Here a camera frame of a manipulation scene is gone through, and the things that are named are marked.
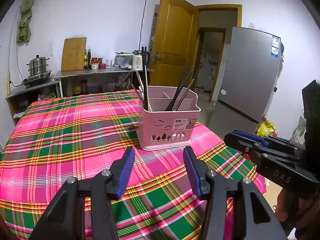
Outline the person's right hand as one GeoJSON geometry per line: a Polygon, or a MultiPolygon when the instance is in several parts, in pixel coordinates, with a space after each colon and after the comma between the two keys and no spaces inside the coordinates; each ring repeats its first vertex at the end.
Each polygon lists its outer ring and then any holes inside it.
{"type": "Polygon", "coordinates": [[[275,216],[280,222],[287,220],[296,229],[311,225],[319,213],[319,196],[302,199],[287,189],[282,189],[277,196],[275,216]]]}

